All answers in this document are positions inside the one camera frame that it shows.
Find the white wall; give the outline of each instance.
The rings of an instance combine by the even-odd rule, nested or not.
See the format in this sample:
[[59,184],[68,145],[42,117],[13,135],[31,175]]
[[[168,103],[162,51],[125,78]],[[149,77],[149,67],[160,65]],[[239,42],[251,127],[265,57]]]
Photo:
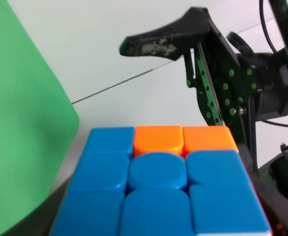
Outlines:
[[[9,0],[59,78],[72,102],[159,67],[160,58],[121,57],[127,35],[165,25],[190,6],[206,6],[223,35],[239,32],[256,52],[270,51],[259,25],[258,0]],[[269,6],[265,18],[272,19]],[[275,46],[283,46],[274,20],[267,22]],[[56,180],[74,170],[92,127],[146,124],[205,125],[195,89],[185,85],[183,60],[172,62],[74,105],[80,128]],[[277,119],[288,123],[287,118]],[[262,165],[288,143],[288,128],[257,124]]]

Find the cube face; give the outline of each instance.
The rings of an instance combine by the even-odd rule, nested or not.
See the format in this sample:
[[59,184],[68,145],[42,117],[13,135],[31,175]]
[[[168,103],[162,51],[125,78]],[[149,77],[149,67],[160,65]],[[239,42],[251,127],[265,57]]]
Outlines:
[[190,184],[249,184],[251,181],[234,150],[194,151],[187,156]]
[[123,199],[117,191],[66,194],[50,236],[117,236]]
[[134,158],[129,167],[128,184],[131,190],[141,188],[185,189],[187,174],[181,156],[152,152]]
[[123,154],[83,155],[68,192],[125,191],[129,163]]
[[251,185],[196,184],[189,194],[196,234],[271,235]]
[[189,197],[175,189],[140,189],[123,206],[120,236],[193,236]]
[[236,150],[226,126],[189,126],[183,128],[184,154],[199,150]]
[[52,236],[271,236],[226,127],[93,129]]
[[181,155],[183,135],[181,126],[138,126],[134,137],[134,156],[166,151]]

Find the green backdrop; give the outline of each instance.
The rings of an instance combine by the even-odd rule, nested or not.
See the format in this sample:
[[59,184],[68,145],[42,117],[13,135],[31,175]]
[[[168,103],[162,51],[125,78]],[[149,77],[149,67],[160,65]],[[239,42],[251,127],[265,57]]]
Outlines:
[[49,194],[78,116],[6,0],[0,0],[0,233]]

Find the rubik's cube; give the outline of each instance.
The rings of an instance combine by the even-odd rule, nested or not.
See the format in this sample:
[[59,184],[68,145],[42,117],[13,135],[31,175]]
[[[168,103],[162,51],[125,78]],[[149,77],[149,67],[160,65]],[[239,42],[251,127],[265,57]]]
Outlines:
[[225,126],[92,129],[51,236],[270,236]]

